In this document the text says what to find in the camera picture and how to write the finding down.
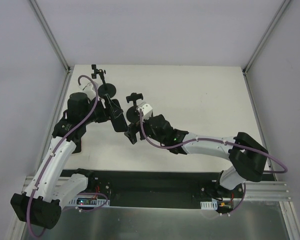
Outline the black smartphone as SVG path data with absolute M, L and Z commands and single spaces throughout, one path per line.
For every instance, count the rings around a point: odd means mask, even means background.
M 117 104 L 121 108 L 120 103 L 117 99 L 112 99 L 112 100 L 114 101 L 115 104 Z M 111 124 L 112 124 L 113 129 L 114 129 L 115 132 L 123 133 L 123 132 L 126 132 L 128 130 L 128 125 L 127 125 L 127 122 L 126 122 L 126 119 L 125 119 L 125 116 L 124 116 L 123 109 L 122 109 L 122 115 L 119 118 L 114 119 L 114 120 L 110 120 L 110 121 L 111 121 Z

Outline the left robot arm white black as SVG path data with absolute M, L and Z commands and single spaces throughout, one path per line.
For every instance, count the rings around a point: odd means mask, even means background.
M 49 149 L 32 182 L 23 193 L 15 193 L 10 204 L 18 219 L 28 226 L 52 229 L 63 208 L 77 194 L 98 193 L 92 171 L 77 169 L 70 179 L 57 187 L 57 181 L 72 154 L 82 151 L 82 137 L 91 123 L 111 121 L 116 132 L 124 132 L 127 124 L 117 99 L 105 95 L 89 99 L 83 92 L 72 93 L 62 118 L 54 126 Z

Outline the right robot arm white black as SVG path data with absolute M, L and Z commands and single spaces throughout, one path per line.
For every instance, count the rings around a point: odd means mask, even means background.
M 245 132 L 234 137 L 197 135 L 172 127 L 160 114 L 131 123 L 124 135 L 135 144 L 137 133 L 141 140 L 176 155 L 207 155 L 231 162 L 230 168 L 219 173 L 212 188 L 213 196 L 224 198 L 246 181 L 262 180 L 268 151 Z

